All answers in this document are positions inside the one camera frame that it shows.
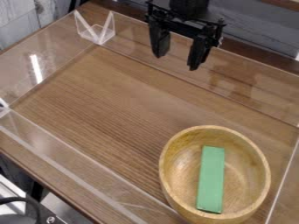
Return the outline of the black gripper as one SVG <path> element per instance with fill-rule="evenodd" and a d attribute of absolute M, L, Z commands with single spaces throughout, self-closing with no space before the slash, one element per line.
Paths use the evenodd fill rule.
<path fill-rule="evenodd" d="M 206 61 L 211 46 L 219 46 L 225 18 L 210 11 L 210 0 L 147 0 L 146 21 L 153 52 L 163 57 L 171 46 L 171 33 L 194 39 L 187 65 L 194 71 Z"/>

